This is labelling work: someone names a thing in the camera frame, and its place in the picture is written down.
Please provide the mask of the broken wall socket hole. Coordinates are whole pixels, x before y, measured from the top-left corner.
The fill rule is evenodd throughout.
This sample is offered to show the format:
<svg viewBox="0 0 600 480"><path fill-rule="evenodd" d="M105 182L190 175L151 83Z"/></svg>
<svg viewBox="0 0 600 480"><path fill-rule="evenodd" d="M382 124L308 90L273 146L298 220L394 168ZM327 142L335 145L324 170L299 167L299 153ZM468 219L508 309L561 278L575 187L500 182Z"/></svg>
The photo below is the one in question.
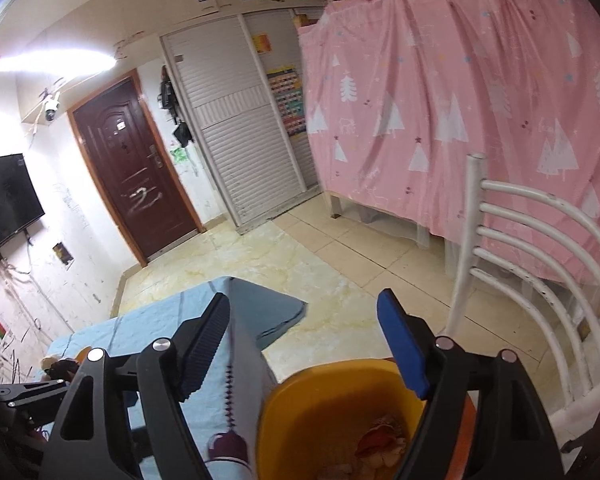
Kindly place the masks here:
<svg viewBox="0 0 600 480"><path fill-rule="evenodd" d="M67 247L63 242L59 242L53 246L53 251L56 257L64 266L71 266L74 258L71 252L68 251Z"/></svg>

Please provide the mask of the white slatted wardrobe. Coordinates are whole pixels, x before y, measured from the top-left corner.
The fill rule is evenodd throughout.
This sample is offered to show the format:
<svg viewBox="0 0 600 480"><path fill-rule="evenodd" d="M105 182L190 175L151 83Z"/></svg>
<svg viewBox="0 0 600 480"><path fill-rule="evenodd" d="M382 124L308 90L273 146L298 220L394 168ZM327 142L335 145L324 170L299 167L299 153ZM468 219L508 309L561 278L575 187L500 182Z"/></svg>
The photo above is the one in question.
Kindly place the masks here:
<svg viewBox="0 0 600 480"><path fill-rule="evenodd" d="M185 117L239 232L318 190L308 124L288 136L266 76L294 66L303 82L293 20L289 9L236 14L161 39Z"/></svg>

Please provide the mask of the white metal chair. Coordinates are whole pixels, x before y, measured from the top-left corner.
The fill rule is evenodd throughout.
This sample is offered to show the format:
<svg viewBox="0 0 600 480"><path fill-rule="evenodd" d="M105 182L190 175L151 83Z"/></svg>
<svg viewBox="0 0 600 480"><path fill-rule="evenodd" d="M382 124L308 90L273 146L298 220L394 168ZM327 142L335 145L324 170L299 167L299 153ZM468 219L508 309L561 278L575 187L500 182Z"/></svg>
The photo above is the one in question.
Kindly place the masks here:
<svg viewBox="0 0 600 480"><path fill-rule="evenodd" d="M582 247L560 229L531 214L491 203L486 199L486 193L506 194L550 207L585 229L596 240L598 246L600 246L600 226L587 216L581 208L553 194L520 184L489 179L486 176L486 156L483 154L469 154L466 157L465 176L465 220L462 239L460 240L460 254L457 260L450 312L442 334L453 338L460 331L460 326L466 318L467 304L473 281L479 281L497 290L527 312L530 318L539 326L548 348L552 352L557 367L560 388L562 388L564 406L550 414L550 423L555 429L562 429L585 422L600 412L600 372L598 374L591 372L590 361L578 330L579 322L570 315L556 292L553 292L553 289L542 278L539 278L521 264L494 254L492 250L483 246L483 242L494 240L494 242L514 248L517 252L539 261L544 268L553 272L558 281L571 292L571 297L582 312L586 325L590 330L588 334L594 341L598 362L600 362L600 315L595 312L582 286L566 266L561 264L549 252L528 242L523 237L486 226L484 217L491 216L507 220L516 224L516 226L523 226L532 232L542 234L557 243L558 246L568 250L573 257L576 257L583 264L599 290L600 264L592 255L592 252ZM479 266L481 261L515 275L516 278L520 279L521 284L533 290L547 303L550 310L558 318L560 326L562 326L562 330L569 340L574 364L576 364L580 379L579 385L573 385L564 348L560 344L556 330L547 321L546 316L523 292L518 292L506 281L501 280L487 270L481 269Z"/></svg>

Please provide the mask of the ceiling light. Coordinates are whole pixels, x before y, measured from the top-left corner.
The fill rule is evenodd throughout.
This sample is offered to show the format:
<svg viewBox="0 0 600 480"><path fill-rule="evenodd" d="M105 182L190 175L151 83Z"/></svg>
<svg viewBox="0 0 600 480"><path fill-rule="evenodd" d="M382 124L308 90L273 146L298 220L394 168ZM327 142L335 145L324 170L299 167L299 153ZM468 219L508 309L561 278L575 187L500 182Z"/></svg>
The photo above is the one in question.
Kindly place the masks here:
<svg viewBox="0 0 600 480"><path fill-rule="evenodd" d="M110 54L82 48L49 48L24 51L0 58L0 73L85 77L116 66Z"/></svg>

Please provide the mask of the black wall television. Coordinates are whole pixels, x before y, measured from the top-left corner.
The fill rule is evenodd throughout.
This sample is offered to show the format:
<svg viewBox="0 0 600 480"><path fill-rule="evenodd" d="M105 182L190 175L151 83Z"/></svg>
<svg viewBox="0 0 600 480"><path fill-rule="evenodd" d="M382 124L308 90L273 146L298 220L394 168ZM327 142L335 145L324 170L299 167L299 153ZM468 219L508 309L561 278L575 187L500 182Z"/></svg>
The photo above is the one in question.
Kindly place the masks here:
<svg viewBox="0 0 600 480"><path fill-rule="evenodd" d="M23 154L0 156L0 248L44 214Z"/></svg>

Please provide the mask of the black hanging bags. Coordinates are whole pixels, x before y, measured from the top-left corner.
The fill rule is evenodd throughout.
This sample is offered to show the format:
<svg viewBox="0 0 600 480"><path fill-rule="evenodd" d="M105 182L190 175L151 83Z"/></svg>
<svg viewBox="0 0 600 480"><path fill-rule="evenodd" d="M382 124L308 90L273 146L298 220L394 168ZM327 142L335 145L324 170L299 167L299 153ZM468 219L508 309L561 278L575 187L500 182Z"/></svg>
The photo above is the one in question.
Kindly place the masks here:
<svg viewBox="0 0 600 480"><path fill-rule="evenodd" d="M163 110L166 110L174 121L174 138L181 145L181 148L187 148L189 143L193 142L193 136L190 133L188 125L182 116L180 102L176 96L171 78L166 66L161 67L160 92L158 101Z"/></svg>

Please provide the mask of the dark red wooden door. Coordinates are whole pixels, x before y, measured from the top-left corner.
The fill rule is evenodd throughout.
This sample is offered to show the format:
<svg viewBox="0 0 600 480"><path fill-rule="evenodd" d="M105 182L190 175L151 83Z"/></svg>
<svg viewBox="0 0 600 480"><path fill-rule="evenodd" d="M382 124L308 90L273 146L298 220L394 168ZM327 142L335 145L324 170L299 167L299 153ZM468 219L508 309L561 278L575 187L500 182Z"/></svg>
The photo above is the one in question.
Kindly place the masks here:
<svg viewBox="0 0 600 480"><path fill-rule="evenodd" d="M68 118L88 173L141 266L204 232L136 70L73 105Z"/></svg>

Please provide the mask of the pink tree-print curtain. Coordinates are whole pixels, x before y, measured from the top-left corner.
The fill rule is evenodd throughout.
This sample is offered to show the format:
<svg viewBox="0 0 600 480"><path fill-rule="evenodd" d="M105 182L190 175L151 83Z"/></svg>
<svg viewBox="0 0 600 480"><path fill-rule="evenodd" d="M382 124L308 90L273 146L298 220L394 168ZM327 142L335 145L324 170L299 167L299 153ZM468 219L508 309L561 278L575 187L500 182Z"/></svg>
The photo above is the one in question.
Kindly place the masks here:
<svg viewBox="0 0 600 480"><path fill-rule="evenodd" d="M326 192L462 237L466 158L600 226L600 16L588 0L348 0L302 28Z"/></svg>

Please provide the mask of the red snack bag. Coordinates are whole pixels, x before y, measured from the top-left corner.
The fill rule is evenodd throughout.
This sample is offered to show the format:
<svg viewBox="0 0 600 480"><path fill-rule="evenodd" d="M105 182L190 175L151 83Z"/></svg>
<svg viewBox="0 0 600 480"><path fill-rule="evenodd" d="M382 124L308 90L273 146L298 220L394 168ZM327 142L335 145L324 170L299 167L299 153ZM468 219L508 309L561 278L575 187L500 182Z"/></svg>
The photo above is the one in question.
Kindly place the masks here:
<svg viewBox="0 0 600 480"><path fill-rule="evenodd" d="M354 456L361 465L373 470L392 468L406 452L410 438L395 418L384 416L375 420L362 435Z"/></svg>

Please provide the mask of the yellow trash bin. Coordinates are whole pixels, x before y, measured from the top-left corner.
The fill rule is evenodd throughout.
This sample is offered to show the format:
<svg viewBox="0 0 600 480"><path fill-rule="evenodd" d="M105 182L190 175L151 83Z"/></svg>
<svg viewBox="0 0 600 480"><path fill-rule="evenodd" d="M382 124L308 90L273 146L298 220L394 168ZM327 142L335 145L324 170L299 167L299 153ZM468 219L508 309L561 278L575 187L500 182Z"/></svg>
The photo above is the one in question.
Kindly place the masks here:
<svg viewBox="0 0 600 480"><path fill-rule="evenodd" d="M260 479L397 479L425 402L408 390L392 359L317 365L293 374L274 389L258 429ZM372 423L395 418L410 444L392 468L373 470L354 456Z"/></svg>

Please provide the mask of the colourful wall chart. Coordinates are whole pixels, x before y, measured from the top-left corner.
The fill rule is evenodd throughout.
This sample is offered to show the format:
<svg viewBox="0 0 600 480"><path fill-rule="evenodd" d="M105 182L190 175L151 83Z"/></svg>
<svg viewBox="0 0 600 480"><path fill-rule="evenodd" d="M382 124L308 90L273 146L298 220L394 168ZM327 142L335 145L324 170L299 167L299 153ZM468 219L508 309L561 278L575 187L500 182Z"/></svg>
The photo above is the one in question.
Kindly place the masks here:
<svg viewBox="0 0 600 480"><path fill-rule="evenodd" d="M305 133L302 83L294 66L269 70L266 76L288 136Z"/></svg>

